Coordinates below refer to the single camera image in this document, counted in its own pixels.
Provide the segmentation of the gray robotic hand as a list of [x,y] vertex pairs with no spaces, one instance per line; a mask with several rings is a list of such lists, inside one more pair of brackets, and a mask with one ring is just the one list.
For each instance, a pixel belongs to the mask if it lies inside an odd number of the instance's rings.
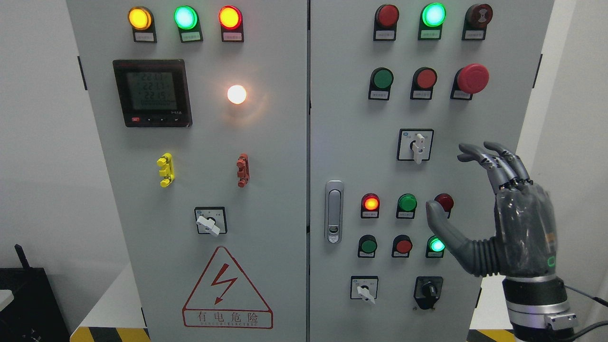
[[474,276],[534,278],[555,273],[557,230],[548,193],[534,183],[519,156],[497,142],[461,143],[461,162],[478,162],[494,195],[496,234],[470,240],[449,223],[441,205],[426,203],[427,223],[463,269]]

